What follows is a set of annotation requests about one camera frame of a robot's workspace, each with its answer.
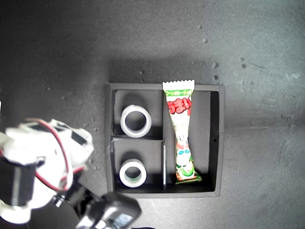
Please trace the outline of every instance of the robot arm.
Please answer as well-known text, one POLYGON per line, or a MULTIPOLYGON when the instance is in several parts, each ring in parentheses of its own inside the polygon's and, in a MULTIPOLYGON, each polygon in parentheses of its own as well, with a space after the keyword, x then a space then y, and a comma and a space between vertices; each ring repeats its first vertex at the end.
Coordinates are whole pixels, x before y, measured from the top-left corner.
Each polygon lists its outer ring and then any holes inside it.
MULTIPOLYGON (((84 129, 56 120, 31 121, 0 133, 0 174, 5 174, 0 176, 0 216, 14 224, 28 222, 32 209, 55 196, 71 196, 73 174, 86 168, 94 150, 92 135, 84 129)), ((135 199, 108 193, 91 198, 76 228, 124 229, 140 214, 135 199)))

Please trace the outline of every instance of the red cable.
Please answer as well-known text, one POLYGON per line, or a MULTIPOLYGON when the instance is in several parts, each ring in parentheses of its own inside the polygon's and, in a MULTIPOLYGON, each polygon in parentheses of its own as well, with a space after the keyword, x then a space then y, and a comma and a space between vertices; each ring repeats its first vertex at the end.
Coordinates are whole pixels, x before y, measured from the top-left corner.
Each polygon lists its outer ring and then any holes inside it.
MULTIPOLYGON (((37 122, 41 126, 47 128, 53 134, 53 136, 55 137, 55 139, 57 140, 57 142, 58 142, 58 144, 61 148, 64 160, 65 160, 66 171, 67 171, 67 173, 69 173, 69 165, 68 165, 68 159, 67 159, 66 151, 65 151, 65 149, 62 145, 60 137, 58 136, 57 130, 53 126, 51 126, 49 123, 43 121, 42 119, 28 118, 26 120, 30 121, 30 122, 37 122)), ((50 188, 54 191, 57 191, 57 192, 68 191, 69 188, 70 188, 70 187, 66 186, 67 184, 65 185, 64 188, 56 187, 56 186, 52 185, 50 182, 48 182, 45 178, 43 178, 38 172, 36 172, 35 175, 44 185, 46 185, 48 188, 50 188)))

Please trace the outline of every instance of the cartoon character on wrapper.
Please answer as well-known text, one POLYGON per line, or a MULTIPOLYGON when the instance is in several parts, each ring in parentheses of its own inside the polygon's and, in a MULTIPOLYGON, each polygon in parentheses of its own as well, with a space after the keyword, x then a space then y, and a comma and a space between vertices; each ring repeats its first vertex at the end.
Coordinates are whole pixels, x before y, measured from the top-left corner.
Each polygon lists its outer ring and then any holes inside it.
POLYGON ((176 145, 176 175, 179 181, 190 179, 195 176, 193 158, 188 144, 188 125, 176 127, 177 145, 176 145))

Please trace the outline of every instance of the cable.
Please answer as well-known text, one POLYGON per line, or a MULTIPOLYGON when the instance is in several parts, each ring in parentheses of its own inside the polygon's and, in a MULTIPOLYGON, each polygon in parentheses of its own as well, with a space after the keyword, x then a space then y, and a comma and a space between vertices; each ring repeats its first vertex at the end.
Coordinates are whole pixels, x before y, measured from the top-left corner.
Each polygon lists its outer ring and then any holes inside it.
MULTIPOLYGON (((81 171, 83 171, 83 170, 86 169, 86 168, 87 168, 86 165, 80 166, 80 167, 78 167, 78 168, 75 168, 75 169, 73 170, 73 174, 78 173, 78 172, 81 172, 81 171)), ((65 180, 66 178, 67 178, 67 176, 64 175, 64 176, 61 178, 61 181, 65 180)))
POLYGON ((57 192, 61 192, 61 191, 68 191, 71 188, 71 185, 73 183, 73 170, 72 170, 72 165, 71 165, 71 160, 70 158, 67 156, 65 149, 62 145, 61 139, 58 135, 58 131, 49 123, 43 121, 42 119, 36 119, 36 118, 28 118, 26 119, 29 122, 37 122, 38 124, 40 124, 41 126, 47 128, 55 137, 55 139, 57 140, 61 151, 62 151, 62 155, 63 158, 65 160, 65 165, 66 165, 66 170, 67 170, 67 182, 64 186, 64 188, 60 188, 60 187, 56 187, 54 185, 52 185, 50 182, 48 182, 44 177, 42 177, 38 172, 36 172, 36 177, 37 179, 39 179, 45 186, 47 186, 48 188, 57 191, 57 192))

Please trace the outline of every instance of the umaibo snack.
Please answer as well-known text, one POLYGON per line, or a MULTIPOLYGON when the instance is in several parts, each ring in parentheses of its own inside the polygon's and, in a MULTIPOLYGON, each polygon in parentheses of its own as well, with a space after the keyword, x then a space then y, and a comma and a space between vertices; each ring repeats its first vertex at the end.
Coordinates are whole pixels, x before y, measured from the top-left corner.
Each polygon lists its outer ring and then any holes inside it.
POLYGON ((176 136, 176 184, 201 181, 189 148, 188 134, 194 80, 163 82, 163 90, 176 136))

